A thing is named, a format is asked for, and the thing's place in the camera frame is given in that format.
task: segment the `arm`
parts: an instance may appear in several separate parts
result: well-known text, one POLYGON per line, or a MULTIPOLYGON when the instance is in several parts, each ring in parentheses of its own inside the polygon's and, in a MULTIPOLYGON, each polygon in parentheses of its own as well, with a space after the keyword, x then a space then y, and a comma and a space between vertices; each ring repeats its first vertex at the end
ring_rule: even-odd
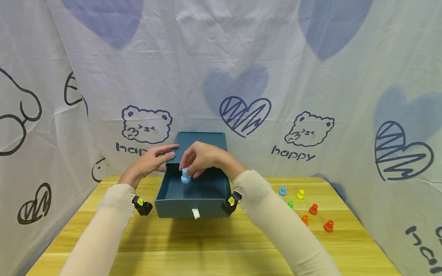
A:
POLYGON ((213 166, 232 180, 242 195, 244 213, 275 245, 295 275, 341 275, 321 243, 270 184, 254 170, 246 170, 231 154, 195 142, 184 152, 179 169, 187 167, 186 174, 196 178, 213 166))
POLYGON ((109 275, 123 232, 133 216, 134 196, 135 189, 128 184, 117 184, 106 191, 60 276, 109 275))
POLYGON ((275 245, 295 275, 341 275, 313 233, 257 172, 242 172, 233 180, 233 187, 242 195, 244 213, 275 245))
POLYGON ((84 230, 60 276, 107 276, 111 271, 124 230, 133 217, 132 199, 141 179, 172 159, 171 149, 178 145, 151 148, 120 178, 119 184, 107 189, 97 212, 84 230))

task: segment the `beige sleeve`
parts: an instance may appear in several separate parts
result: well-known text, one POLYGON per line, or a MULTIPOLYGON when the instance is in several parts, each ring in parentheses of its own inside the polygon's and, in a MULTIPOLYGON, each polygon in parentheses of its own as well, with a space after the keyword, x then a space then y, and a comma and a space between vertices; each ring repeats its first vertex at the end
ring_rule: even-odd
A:
POLYGON ((244 213, 275 245, 294 275, 341 275, 330 255, 299 216, 254 170, 246 170, 233 180, 242 195, 244 213))
POLYGON ((123 232, 133 216, 134 196, 135 190, 127 184, 107 189, 60 276, 109 275, 123 232))

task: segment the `cartoon bear face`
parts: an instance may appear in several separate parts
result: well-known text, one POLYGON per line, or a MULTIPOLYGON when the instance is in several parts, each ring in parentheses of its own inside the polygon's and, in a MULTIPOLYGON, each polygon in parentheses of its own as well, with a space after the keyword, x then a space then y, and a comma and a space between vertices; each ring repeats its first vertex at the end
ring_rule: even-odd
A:
POLYGON ((123 136, 140 143, 158 144, 169 138, 172 116, 165 110, 146 110, 127 106, 122 110, 123 136))
POLYGON ((304 111, 296 116, 293 127, 284 140, 295 146, 313 147, 324 141, 333 126, 333 118, 320 117, 304 111))

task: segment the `box lid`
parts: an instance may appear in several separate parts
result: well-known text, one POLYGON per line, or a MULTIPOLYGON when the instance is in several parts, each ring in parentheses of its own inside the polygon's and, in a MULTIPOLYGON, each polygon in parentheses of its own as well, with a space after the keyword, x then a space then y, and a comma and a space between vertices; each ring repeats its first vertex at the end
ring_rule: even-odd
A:
POLYGON ((225 134, 223 132, 178 132, 176 135, 175 144, 179 144, 179 148, 172 151, 175 152, 175 157, 167 161, 166 164, 179 164, 184 152, 196 141, 217 146, 223 150, 227 150, 225 141, 225 134))

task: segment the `dark teal box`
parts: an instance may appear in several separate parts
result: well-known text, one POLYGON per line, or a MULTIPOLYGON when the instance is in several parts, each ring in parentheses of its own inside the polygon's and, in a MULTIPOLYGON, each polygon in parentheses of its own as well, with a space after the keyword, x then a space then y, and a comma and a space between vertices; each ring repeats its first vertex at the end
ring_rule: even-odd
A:
POLYGON ((232 195, 229 178, 217 168, 205 170, 190 183, 181 182, 179 162, 184 152, 195 142, 200 141, 227 150, 225 134, 222 132, 178 132, 175 144, 175 157, 166 163, 166 172, 155 200, 160 218, 194 218, 192 209, 198 209, 201 218, 229 216, 221 205, 232 195))

